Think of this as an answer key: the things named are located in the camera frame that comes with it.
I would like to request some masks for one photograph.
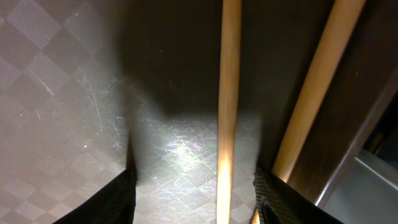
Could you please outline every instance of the wooden pole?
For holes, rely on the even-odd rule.
[[[251,224],[260,224],[260,216],[259,216],[259,211],[256,209],[254,212],[253,219],[251,220]]]
[[[272,168],[284,182],[292,173],[364,3],[336,0],[333,5]]]
[[[241,0],[223,1],[218,98],[217,224],[228,224],[238,113]]]

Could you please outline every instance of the carbon fiber pattern fabric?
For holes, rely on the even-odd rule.
[[[278,192],[273,188],[267,174],[263,172],[261,168],[258,168],[256,171],[254,185],[256,188],[257,211],[259,211],[260,223],[268,223],[264,220],[264,206],[269,206],[272,209],[281,224],[301,223],[289,206],[285,204]]]
[[[124,170],[130,130],[134,223],[215,223],[216,112],[181,104],[166,116],[151,89],[126,81],[114,44],[126,2],[0,1],[0,224],[53,223],[77,208]],[[167,55],[156,44],[155,62]],[[257,116],[239,115],[231,223],[249,223],[256,206],[259,133]]]

